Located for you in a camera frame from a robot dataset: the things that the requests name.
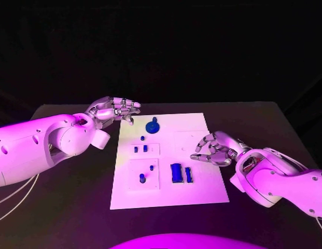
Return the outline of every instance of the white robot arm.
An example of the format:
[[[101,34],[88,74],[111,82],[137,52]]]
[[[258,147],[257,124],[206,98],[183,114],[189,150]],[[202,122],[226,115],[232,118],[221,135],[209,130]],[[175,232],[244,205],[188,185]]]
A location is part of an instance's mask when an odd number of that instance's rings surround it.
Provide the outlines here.
[[[287,198],[301,210],[322,220],[322,170],[310,170],[298,161],[271,148],[252,149],[225,132],[208,135],[196,152],[211,142],[211,155],[192,159],[225,167],[237,161],[231,182],[268,208]]]
[[[134,124],[142,104],[104,97],[86,113],[61,114],[0,128],[0,187],[18,183],[61,161],[80,155],[93,144],[104,149],[110,135],[100,129],[114,120]]]

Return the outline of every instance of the dark table surface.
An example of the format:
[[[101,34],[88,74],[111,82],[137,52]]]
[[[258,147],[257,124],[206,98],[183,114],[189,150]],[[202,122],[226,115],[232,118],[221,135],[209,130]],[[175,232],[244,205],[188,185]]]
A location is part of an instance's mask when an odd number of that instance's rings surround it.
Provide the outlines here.
[[[44,105],[34,118],[84,112],[88,105]],[[254,148],[271,147],[317,168],[274,102],[144,104],[143,115],[205,113],[211,131],[222,130]],[[0,248],[110,248],[162,233],[211,234],[268,248],[322,248],[317,220],[283,199],[261,206],[229,182],[235,165],[222,168],[229,203],[110,210],[120,123],[104,150],[93,146],[41,174],[32,193],[0,221]],[[0,188],[0,199],[24,183]],[[0,217],[28,188],[0,205]]]

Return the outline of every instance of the robotic hand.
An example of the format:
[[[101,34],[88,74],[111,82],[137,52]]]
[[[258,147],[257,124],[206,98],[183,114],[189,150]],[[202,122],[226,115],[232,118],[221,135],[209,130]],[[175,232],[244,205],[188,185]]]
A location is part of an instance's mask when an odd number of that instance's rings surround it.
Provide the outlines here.
[[[252,149],[225,132],[208,135],[196,152],[211,142],[211,155],[192,159],[225,167],[237,161],[231,182],[268,208],[287,198],[301,210],[322,220],[322,170],[310,170],[298,161],[271,148]]]
[[[142,104],[104,97],[86,113],[61,114],[0,128],[0,187],[18,183],[61,161],[80,155],[93,144],[104,149],[110,135],[100,129],[114,120],[134,124]]]

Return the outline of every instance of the white board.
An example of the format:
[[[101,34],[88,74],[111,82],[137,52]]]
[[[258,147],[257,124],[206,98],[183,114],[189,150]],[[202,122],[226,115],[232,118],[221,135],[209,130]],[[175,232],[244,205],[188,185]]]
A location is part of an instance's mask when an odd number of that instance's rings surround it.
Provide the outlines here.
[[[153,117],[160,131],[149,134],[146,124]],[[133,126],[121,122],[110,209],[229,202],[219,167],[190,159],[198,143],[211,133],[203,113],[134,116],[134,120]],[[202,153],[209,154],[208,146]],[[173,163],[182,164],[185,183],[173,183]],[[186,167],[192,168],[193,183],[186,181]],[[140,174],[146,175],[146,183],[140,182]]]

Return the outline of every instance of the blue rectangular block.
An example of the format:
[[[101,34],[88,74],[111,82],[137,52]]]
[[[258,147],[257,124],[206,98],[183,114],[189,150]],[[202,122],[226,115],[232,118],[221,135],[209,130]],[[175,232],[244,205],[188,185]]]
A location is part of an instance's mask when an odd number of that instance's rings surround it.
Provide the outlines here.
[[[182,164],[179,163],[172,164],[170,169],[173,171],[173,183],[183,183]]]
[[[188,183],[193,183],[192,169],[186,168]]]

